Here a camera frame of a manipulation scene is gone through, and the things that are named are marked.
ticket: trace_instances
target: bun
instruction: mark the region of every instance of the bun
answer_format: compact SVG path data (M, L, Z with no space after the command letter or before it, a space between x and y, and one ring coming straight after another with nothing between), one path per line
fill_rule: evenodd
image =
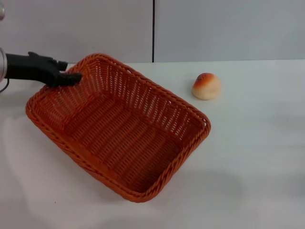
M220 92L220 79L212 73L200 74L192 89L193 95L202 100L214 99Z

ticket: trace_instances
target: rectangular basket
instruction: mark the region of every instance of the rectangular basket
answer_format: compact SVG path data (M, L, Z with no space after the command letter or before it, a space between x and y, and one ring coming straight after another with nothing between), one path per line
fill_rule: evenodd
M203 113L107 55L90 55L69 72L81 72L81 82L43 87L27 116L127 200L154 198L210 132Z

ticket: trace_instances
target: wicker basket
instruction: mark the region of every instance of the wicker basket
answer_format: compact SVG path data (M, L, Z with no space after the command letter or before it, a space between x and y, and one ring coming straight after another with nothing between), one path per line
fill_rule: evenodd
M207 117L134 69L93 54L78 85L43 87L32 122L79 166L125 199L155 197L208 136Z

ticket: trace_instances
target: white tabletop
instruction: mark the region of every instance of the white tabletop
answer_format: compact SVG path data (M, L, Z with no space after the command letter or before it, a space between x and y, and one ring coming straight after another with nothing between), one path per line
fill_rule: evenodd
M305 60L130 66L204 112L208 138L156 198L131 203L27 118L42 84L11 81L0 94L0 228L305 228ZM216 100L191 94L204 72L222 80Z

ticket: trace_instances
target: white wall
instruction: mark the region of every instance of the white wall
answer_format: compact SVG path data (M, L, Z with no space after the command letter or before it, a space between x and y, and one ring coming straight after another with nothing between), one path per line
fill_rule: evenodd
M155 61L305 59L305 0L156 0Z
M152 61L152 0L2 0L0 47L77 62L102 52Z

